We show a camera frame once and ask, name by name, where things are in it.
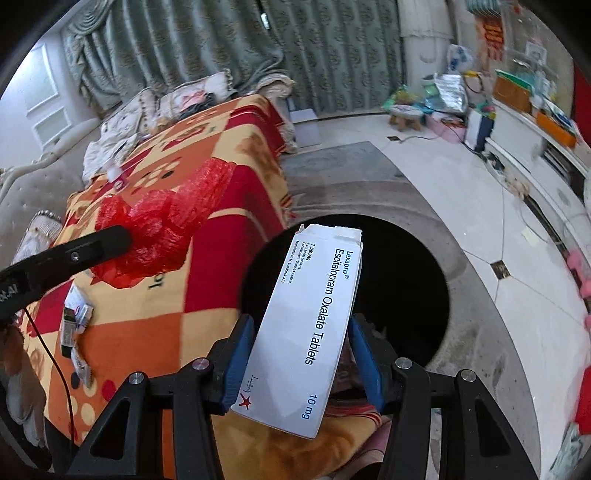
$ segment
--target metal screw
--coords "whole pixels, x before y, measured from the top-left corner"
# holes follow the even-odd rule
[[[142,372],[136,372],[129,376],[129,383],[132,385],[138,385],[144,381],[144,374]]]
[[[398,368],[402,368],[403,370],[408,370],[413,365],[412,360],[410,358],[406,358],[405,356],[399,356],[395,363]]]
[[[472,370],[462,370],[461,375],[467,382],[474,382],[476,380],[476,374]]]
[[[205,370],[209,367],[209,360],[207,358],[201,357],[193,360],[193,368],[195,370]]]

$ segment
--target red star logo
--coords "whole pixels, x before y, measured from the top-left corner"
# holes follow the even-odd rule
[[[251,398],[250,397],[245,398],[244,395],[242,395],[242,394],[240,394],[240,396],[242,397],[243,402],[240,403],[238,406],[239,407],[246,407],[246,409],[248,410],[248,407],[250,405],[252,405]]]

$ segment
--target green curtain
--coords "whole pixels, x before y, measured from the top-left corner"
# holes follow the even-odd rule
[[[74,81],[99,113],[145,87],[164,95],[223,68],[248,90],[283,59],[256,0],[95,0],[62,39]]]
[[[296,81],[316,113],[371,109],[401,83],[397,0],[262,0]]]

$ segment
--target lexapro box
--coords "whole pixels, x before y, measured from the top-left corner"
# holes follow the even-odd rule
[[[232,410],[314,438],[361,271],[361,231],[310,225],[294,235]]]

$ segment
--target rug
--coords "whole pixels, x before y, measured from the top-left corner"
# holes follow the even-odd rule
[[[427,247],[445,276],[450,306],[443,341],[426,367],[446,375],[474,370],[539,474],[534,404],[513,341],[468,258],[418,190],[370,142],[285,156],[282,167],[293,197],[292,224],[338,213],[369,215],[402,227]],[[428,480],[438,478],[440,453],[441,417],[433,410]]]

